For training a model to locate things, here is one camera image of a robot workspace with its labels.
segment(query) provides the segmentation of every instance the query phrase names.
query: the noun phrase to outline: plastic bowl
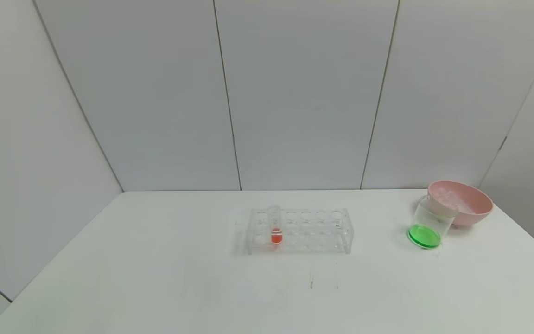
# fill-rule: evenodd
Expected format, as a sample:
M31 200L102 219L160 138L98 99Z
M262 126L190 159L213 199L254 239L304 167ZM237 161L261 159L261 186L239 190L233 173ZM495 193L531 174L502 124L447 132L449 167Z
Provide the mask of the plastic bowl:
M494 203L481 190L453 180L432 182L428 195L448 211L458 211L453 221L458 226L471 226L494 209Z

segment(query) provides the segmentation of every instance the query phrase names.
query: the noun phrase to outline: white table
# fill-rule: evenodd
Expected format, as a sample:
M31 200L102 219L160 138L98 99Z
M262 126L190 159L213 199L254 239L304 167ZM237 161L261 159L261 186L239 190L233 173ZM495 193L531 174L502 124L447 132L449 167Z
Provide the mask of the white table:
M0 317L0 334L534 334L534 240L498 207L436 250L424 190L119 195ZM245 255L250 209L347 207L352 253Z

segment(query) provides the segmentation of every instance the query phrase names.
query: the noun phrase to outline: bowl rim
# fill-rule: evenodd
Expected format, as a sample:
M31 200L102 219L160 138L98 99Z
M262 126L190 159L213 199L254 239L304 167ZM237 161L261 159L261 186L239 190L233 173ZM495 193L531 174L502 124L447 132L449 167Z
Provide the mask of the bowl rim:
M468 186L469 188L473 188L475 190L477 190L478 192L482 193L487 199L489 199L490 203L491 203L491 209L487 212L484 212L484 213L466 213L466 212L461 212L459 211L458 214L467 214L469 216L487 216L488 214L490 214L492 211L494 211L494 207L496 206L494 204L494 201L491 199L490 196L488 196L486 193L482 192L479 188L475 188L474 186L470 186L468 184L465 184L465 183L462 183L462 182L458 182L457 180L435 180L434 182L428 184L428 194L430 196L432 196L432 194L430 193L430 187L432 186L432 184L435 184L437 182L452 182L452 183L458 183L458 184L462 184L463 186Z

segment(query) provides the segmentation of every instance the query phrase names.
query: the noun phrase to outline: glass beaker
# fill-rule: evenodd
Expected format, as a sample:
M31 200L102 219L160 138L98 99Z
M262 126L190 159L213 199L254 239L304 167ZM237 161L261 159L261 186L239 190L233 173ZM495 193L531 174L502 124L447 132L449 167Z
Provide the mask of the glass beaker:
M422 196L413 215L411 227L407 230L407 236L423 249L435 249L451 228L457 214L458 211L447 210L429 195Z

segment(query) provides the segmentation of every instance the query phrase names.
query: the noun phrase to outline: white powder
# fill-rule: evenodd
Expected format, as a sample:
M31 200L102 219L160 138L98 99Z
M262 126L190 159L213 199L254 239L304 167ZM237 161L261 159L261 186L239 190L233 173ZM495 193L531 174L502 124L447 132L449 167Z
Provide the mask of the white powder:
M436 199L439 203L450 209L456 209L463 213L475 213L471 207L463 201L458 193L453 190L448 190L445 188L437 188L432 193L432 197Z

